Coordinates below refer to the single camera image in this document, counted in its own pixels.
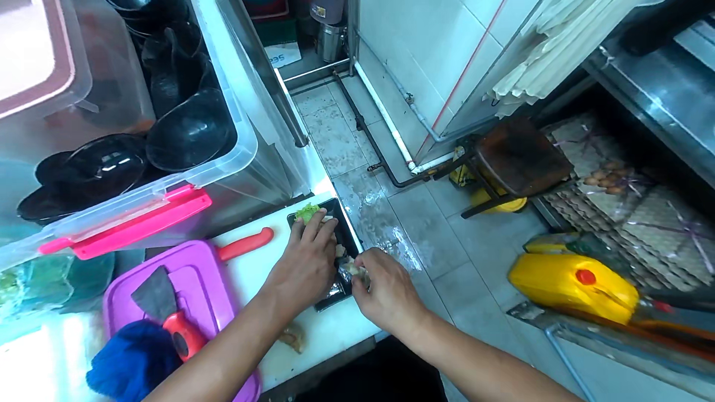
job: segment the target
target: white cutting board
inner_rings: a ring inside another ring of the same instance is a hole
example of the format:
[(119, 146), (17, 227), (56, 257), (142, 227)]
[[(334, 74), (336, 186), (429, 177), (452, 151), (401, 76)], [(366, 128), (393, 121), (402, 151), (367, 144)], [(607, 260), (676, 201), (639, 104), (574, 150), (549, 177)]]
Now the white cutting board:
[[(255, 235), (264, 227), (270, 227), (275, 233), (273, 240), (267, 245), (226, 263), (230, 277), (227, 286), (233, 286), (241, 306), (258, 293), (271, 268), (283, 254), (290, 237), (288, 215), (303, 208), (309, 202), (317, 205), (333, 197), (334, 194), (331, 192), (316, 195), (212, 240), (214, 244), (222, 247), (235, 240)], [(281, 384), (379, 332), (380, 329), (365, 318), (357, 306), (354, 298), (348, 298), (320, 313), (317, 313), (313, 307), (302, 312), (295, 322), (305, 330), (305, 349), (302, 354), (298, 354), (288, 345), (276, 342), (258, 365), (263, 391)]]

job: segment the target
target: tiled floor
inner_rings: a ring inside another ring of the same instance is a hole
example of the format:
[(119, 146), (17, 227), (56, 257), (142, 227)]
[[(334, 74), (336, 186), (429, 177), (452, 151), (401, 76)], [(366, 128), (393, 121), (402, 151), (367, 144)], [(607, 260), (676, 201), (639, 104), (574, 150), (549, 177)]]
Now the tiled floor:
[[(367, 90), (357, 77), (344, 83), (385, 158), (399, 167), (399, 150)], [(546, 231), (537, 212), (527, 209), (464, 220), (459, 213), (469, 206), (469, 196), (448, 179), (398, 189), (381, 170), (367, 171), (378, 162), (377, 156), (365, 134), (355, 131), (355, 116), (336, 83), (300, 93), (294, 100), (363, 246), (380, 247), (395, 256), (410, 270), (425, 304), (438, 315), (538, 366), (531, 357), (538, 355), (503, 313), (523, 300), (506, 273), (521, 245)], [(405, 171), (399, 172), (400, 180), (409, 177), (404, 177)], [(450, 401), (465, 400), (448, 381), (445, 389)]]

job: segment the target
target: hand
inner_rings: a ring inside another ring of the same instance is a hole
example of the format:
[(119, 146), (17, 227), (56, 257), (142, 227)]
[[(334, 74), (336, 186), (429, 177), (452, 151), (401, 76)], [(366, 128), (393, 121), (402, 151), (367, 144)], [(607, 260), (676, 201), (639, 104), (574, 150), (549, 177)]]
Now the hand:
[(430, 315), (407, 270), (391, 255), (373, 247), (358, 255), (355, 265), (368, 270), (370, 292), (353, 277), (352, 295), (363, 315), (375, 325), (402, 338), (416, 331)]
[(271, 269), (260, 293), (270, 293), (289, 321), (327, 294), (335, 278), (337, 219), (321, 225), (327, 211), (318, 210), (307, 225), (296, 219), (283, 256)]

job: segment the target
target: pink latch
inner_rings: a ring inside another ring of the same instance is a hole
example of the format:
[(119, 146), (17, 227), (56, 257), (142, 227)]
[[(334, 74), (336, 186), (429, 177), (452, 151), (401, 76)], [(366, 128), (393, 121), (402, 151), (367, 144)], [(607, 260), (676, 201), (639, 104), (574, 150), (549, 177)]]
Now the pink latch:
[(88, 260), (161, 232), (167, 227), (176, 225), (205, 210), (212, 203), (206, 190), (194, 188), (193, 185), (185, 185), (168, 192), (165, 200), (169, 204), (111, 227), (104, 232), (79, 242), (74, 242), (68, 237), (55, 239), (41, 245), (38, 251), (41, 254), (52, 254), (70, 247), (80, 260)]

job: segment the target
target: metal shelf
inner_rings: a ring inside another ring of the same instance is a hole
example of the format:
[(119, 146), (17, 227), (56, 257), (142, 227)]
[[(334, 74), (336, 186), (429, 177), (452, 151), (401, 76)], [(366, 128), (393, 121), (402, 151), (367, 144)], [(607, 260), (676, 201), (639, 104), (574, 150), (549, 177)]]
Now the metal shelf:
[(618, 38), (582, 67), (715, 188), (715, 72), (675, 42), (635, 57)]

